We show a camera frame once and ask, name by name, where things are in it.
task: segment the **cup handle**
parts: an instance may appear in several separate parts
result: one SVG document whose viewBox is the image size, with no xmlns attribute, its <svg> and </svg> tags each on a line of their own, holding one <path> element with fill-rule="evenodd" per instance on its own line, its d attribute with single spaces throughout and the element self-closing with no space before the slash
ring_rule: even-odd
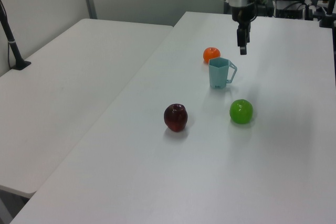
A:
<svg viewBox="0 0 336 224">
<path fill-rule="evenodd" d="M 226 83 L 232 83 L 233 78 L 237 72 L 237 67 L 230 61 L 229 67 L 233 68 L 235 71 L 233 72 L 233 75 L 230 80 L 227 80 Z"/>
</svg>

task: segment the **light blue plastic cup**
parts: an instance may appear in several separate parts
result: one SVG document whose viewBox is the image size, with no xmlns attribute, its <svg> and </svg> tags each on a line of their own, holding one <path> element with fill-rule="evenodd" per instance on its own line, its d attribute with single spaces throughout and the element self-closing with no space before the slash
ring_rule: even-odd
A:
<svg viewBox="0 0 336 224">
<path fill-rule="evenodd" d="M 227 79 L 229 67 L 235 70 L 230 80 Z M 232 83 L 236 72 L 237 67 L 230 60 L 221 57 L 211 59 L 209 61 L 210 86 L 213 89 L 225 88 L 227 83 Z"/>
</svg>

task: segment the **tabletop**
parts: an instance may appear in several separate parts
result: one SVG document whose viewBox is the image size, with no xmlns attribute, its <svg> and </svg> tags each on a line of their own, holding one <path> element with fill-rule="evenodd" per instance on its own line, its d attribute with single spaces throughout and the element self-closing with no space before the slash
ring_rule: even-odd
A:
<svg viewBox="0 0 336 224">
<path fill-rule="evenodd" d="M 84 19 L 0 78 L 0 189 L 31 197 L 172 27 Z"/>
<path fill-rule="evenodd" d="M 13 220 L 19 223 L 334 223 L 331 30 L 258 17 L 247 55 L 228 15 L 186 13 Z M 203 50 L 238 68 L 209 87 Z M 233 101 L 253 120 L 230 120 Z M 185 105 L 186 129 L 163 112 Z"/>
</svg>

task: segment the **red apple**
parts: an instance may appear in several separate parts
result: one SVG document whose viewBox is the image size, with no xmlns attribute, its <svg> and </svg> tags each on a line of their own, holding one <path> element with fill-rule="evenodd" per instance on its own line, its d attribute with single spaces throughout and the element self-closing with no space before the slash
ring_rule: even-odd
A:
<svg viewBox="0 0 336 224">
<path fill-rule="evenodd" d="M 174 132 L 183 130 L 188 121 L 188 113 L 182 104 L 172 104 L 164 111 L 164 123 Z"/>
</svg>

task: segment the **table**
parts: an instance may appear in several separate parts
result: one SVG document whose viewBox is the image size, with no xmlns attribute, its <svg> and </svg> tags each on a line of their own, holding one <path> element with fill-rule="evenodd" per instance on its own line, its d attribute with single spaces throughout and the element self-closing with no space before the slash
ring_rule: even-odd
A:
<svg viewBox="0 0 336 224">
<path fill-rule="evenodd" d="M 0 78 L 0 189 L 30 198 L 172 27 L 84 19 Z"/>
<path fill-rule="evenodd" d="M 336 97 L 330 29 L 258 17 L 247 55 L 228 15 L 186 13 L 13 220 L 20 223 L 334 223 Z M 238 68 L 209 87 L 202 53 Z M 247 99 L 250 124 L 230 121 Z M 163 122 L 185 105 L 186 129 Z"/>
</svg>

